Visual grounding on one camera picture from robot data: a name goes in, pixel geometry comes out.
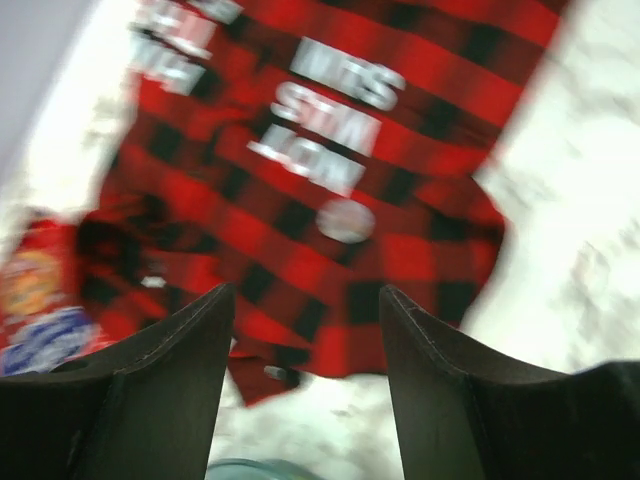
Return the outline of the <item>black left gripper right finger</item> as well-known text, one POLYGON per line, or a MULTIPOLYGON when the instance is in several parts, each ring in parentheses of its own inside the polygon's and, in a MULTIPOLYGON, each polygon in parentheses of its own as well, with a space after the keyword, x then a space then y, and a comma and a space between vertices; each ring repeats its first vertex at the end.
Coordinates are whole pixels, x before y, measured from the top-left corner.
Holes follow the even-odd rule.
POLYGON ((639 365, 568 375, 509 357, 400 290, 380 323, 408 479, 635 479, 639 365))

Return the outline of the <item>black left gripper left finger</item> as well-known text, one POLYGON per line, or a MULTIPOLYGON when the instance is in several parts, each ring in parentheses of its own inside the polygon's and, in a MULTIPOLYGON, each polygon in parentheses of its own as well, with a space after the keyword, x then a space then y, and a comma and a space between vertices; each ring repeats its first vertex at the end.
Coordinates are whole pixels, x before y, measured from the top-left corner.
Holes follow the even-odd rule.
POLYGON ((2 378, 2 478, 204 478, 234 294, 222 284, 50 373, 2 378))

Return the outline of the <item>red black plaid shirt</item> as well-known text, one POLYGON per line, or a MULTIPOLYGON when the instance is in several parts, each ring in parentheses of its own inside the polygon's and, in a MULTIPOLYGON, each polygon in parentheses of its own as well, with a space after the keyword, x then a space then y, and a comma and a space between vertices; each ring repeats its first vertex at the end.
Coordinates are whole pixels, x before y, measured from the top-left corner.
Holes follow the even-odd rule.
POLYGON ((234 284, 246 404, 304 373, 386 370, 393 284, 458 326, 505 222, 474 179, 563 1, 143 1, 135 118, 78 231, 80 296, 113 339, 234 284), (375 216, 345 244, 334 199, 375 216))

